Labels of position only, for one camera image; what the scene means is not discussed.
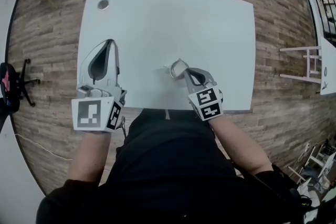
white table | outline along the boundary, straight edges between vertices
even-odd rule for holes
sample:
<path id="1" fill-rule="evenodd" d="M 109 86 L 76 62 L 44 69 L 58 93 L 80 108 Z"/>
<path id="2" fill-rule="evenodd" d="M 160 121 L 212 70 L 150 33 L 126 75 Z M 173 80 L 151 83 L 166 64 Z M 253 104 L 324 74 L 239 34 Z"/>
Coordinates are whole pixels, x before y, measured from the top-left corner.
<path id="1" fill-rule="evenodd" d="M 209 71 L 223 92 L 223 109 L 250 109 L 255 70 L 253 5 L 241 0 L 86 0 L 80 64 L 91 49 L 112 38 L 118 45 L 118 83 L 126 106 L 191 110 L 184 80 L 163 67 L 178 58 Z"/>
<path id="2" fill-rule="evenodd" d="M 285 48 L 280 51 L 306 51 L 306 55 L 303 57 L 307 59 L 307 75 L 305 77 L 290 76 L 286 74 L 280 74 L 283 78 L 297 79 L 307 82 L 314 82 L 321 84 L 321 95 L 330 94 L 336 92 L 336 48 L 331 45 L 325 38 L 320 37 L 321 45 L 316 47 L 298 47 L 298 48 Z M 319 50 L 320 55 L 311 55 L 310 51 Z M 310 59 L 314 59 L 314 70 L 310 68 Z M 316 62 L 322 61 L 321 71 L 316 70 Z M 312 77 L 311 75 L 321 75 L 321 78 Z"/>

wooden floor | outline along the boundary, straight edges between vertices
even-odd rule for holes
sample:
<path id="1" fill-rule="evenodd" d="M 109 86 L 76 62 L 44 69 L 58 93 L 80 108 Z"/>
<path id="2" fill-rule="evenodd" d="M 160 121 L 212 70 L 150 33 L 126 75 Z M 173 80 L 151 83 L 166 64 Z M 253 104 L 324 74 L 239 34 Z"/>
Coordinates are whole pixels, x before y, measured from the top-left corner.
<path id="1" fill-rule="evenodd" d="M 76 94 L 77 49 L 85 0 L 19 0 L 8 61 L 20 69 L 23 59 L 32 61 L 31 78 L 41 85 L 31 88 L 36 102 L 22 102 L 14 115 L 17 132 L 53 153 L 72 158 L 81 136 L 72 130 L 71 98 Z M 305 60 L 299 53 L 279 53 L 279 48 L 314 46 L 314 28 L 307 0 L 245 0 L 254 5 L 256 68 L 252 114 L 231 116 L 266 150 L 272 162 L 284 168 L 297 159 L 305 144 L 334 136 L 336 99 L 323 98 L 317 84 L 279 77 L 281 72 L 304 75 Z M 126 109 L 127 126 L 139 110 Z M 21 139 L 24 154 L 46 193 L 61 186 L 70 161 L 52 156 Z M 113 135 L 106 169 L 114 162 L 123 135 Z M 104 172 L 103 181 L 108 172 Z"/>

